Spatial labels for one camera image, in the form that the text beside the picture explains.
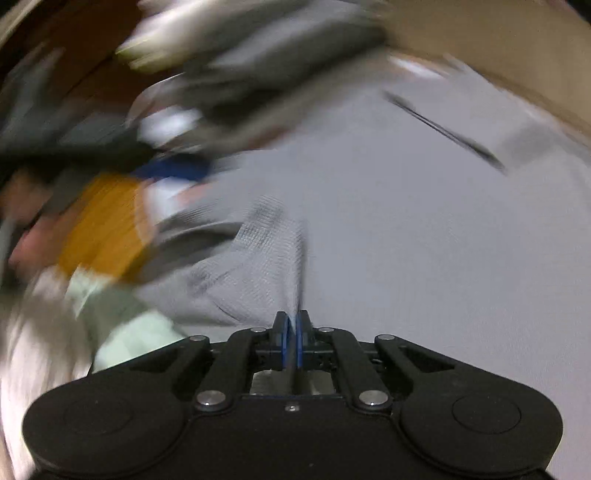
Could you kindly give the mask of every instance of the dark gray cloth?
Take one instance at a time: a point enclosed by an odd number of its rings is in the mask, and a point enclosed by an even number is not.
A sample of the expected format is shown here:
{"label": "dark gray cloth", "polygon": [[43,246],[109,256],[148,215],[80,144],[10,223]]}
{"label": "dark gray cloth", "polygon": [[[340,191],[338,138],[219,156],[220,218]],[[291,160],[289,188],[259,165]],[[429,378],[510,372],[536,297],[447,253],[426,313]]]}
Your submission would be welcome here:
{"label": "dark gray cloth", "polygon": [[209,40],[218,54],[213,60],[202,54],[185,64],[178,103],[199,110],[209,124],[234,127],[315,75],[383,44],[375,5],[262,2]]}

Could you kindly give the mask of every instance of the gray cloth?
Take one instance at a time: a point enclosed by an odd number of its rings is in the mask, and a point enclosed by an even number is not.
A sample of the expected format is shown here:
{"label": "gray cloth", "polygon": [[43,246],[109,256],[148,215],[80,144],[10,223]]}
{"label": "gray cloth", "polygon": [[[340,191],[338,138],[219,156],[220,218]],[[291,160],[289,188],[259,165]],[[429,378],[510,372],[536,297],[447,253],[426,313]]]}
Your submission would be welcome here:
{"label": "gray cloth", "polygon": [[[320,72],[385,42],[376,2],[289,0],[262,2],[222,26],[184,66],[176,102],[203,115],[193,136],[224,132],[276,102]],[[277,17],[277,8],[285,14]]]}
{"label": "gray cloth", "polygon": [[[294,315],[301,223],[273,195],[253,197],[249,185],[224,182],[216,196],[163,226],[161,250],[184,243],[211,256],[140,287],[140,298],[177,322],[202,326],[271,326],[279,310]],[[250,198],[236,209],[241,193]]]}

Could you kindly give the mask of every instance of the white cloth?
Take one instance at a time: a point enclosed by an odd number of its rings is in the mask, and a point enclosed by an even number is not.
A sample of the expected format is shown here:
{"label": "white cloth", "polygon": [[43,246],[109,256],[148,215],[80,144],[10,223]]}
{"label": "white cloth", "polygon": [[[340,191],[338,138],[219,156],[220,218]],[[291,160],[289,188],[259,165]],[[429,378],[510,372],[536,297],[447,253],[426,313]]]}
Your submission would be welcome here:
{"label": "white cloth", "polygon": [[178,194],[196,185],[194,181],[167,178],[155,181],[144,190],[148,217],[153,226],[181,211],[184,203]]}

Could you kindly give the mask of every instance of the gray towel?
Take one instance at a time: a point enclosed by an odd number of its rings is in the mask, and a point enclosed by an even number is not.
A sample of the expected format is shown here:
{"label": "gray towel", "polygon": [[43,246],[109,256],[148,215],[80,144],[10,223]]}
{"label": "gray towel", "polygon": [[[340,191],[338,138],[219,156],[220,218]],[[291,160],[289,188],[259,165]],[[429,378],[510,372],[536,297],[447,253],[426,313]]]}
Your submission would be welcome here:
{"label": "gray towel", "polygon": [[233,209],[228,200],[240,204],[235,193],[197,202],[163,226],[163,255],[185,245],[198,256],[211,256],[140,287],[140,298],[178,322],[201,325],[270,326],[278,310],[295,313],[301,223],[272,196]]}

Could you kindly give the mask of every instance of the wooden surface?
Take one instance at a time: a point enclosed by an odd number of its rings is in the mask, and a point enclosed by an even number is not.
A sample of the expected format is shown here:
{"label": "wooden surface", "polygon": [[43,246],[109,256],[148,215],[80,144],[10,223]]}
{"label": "wooden surface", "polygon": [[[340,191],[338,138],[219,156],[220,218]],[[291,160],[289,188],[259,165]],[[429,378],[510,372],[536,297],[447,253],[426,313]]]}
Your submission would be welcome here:
{"label": "wooden surface", "polygon": [[7,41],[0,74],[39,44],[62,51],[51,90],[58,98],[96,102],[126,111],[149,85],[170,75],[135,73],[116,48],[141,19],[137,0],[43,0]]}

